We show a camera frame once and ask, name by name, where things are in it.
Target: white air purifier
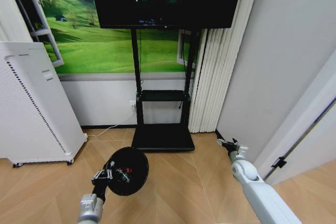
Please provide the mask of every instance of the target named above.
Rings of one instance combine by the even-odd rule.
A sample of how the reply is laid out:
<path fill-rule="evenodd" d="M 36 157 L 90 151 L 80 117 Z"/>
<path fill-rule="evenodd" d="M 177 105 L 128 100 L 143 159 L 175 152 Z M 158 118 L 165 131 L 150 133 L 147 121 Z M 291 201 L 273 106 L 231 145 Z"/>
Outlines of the white air purifier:
<path fill-rule="evenodd" d="M 86 141 L 42 43 L 0 42 L 0 158 L 67 161 Z"/>

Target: white wall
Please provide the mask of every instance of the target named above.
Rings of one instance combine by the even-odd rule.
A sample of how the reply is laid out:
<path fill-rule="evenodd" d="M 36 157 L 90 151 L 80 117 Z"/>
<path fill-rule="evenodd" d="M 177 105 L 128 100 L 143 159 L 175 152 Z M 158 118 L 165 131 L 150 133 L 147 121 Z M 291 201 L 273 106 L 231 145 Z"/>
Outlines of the white wall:
<path fill-rule="evenodd" d="M 253 162 L 336 48 L 334 0 L 255 0 L 217 129 Z"/>
<path fill-rule="evenodd" d="M 142 89 L 184 90 L 185 80 L 144 80 Z M 80 125 L 119 124 L 131 113 L 130 100 L 135 101 L 135 81 L 63 81 Z M 179 123 L 179 102 L 144 102 L 145 123 Z M 134 113 L 122 124 L 136 124 Z"/>

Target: tv stand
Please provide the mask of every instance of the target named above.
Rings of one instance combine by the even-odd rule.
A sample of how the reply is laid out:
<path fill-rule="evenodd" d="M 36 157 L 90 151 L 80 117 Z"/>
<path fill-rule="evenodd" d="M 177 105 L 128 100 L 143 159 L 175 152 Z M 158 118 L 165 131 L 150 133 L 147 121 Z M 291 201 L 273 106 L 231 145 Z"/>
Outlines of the tv stand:
<path fill-rule="evenodd" d="M 189 109 L 191 98 L 189 95 L 190 78 L 194 55 L 197 47 L 197 31 L 192 30 L 188 55 L 184 90 L 142 90 L 140 66 L 138 57 L 137 31 L 131 28 L 133 60 L 136 85 L 137 122 L 132 147 L 144 152 L 185 152 L 195 149 L 188 130 Z M 181 101 L 182 114 L 180 123 L 144 124 L 142 102 L 144 101 Z"/>

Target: herringbone floor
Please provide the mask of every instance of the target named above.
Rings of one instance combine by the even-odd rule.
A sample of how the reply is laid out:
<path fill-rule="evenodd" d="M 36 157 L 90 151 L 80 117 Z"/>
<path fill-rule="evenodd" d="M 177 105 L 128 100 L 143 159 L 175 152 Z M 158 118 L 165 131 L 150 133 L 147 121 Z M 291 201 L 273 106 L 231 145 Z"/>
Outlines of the herringbone floor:
<path fill-rule="evenodd" d="M 72 166 L 12 169 L 0 159 L 0 223 L 76 223 L 80 198 L 92 191 L 92 175 L 112 153 L 130 146 L 133 134 L 134 129 L 111 129 L 89 138 Z M 128 197 L 107 190 L 101 223 L 258 223 L 215 139 L 213 133 L 193 134 L 192 153 L 146 154 L 145 185 Z M 275 187 L 303 223 L 336 223 L 335 167 L 329 163 Z"/>

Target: black round disc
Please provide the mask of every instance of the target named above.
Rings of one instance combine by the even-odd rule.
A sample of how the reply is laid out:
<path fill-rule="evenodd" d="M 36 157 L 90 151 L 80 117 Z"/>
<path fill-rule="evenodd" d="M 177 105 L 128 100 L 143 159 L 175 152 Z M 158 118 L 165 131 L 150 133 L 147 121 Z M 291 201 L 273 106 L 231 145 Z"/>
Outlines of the black round disc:
<path fill-rule="evenodd" d="M 121 196 L 134 194 L 146 182 L 149 170 L 148 160 L 136 148 L 125 147 L 116 151 L 110 157 L 108 166 L 113 170 L 113 179 L 108 186 L 115 194 Z"/>

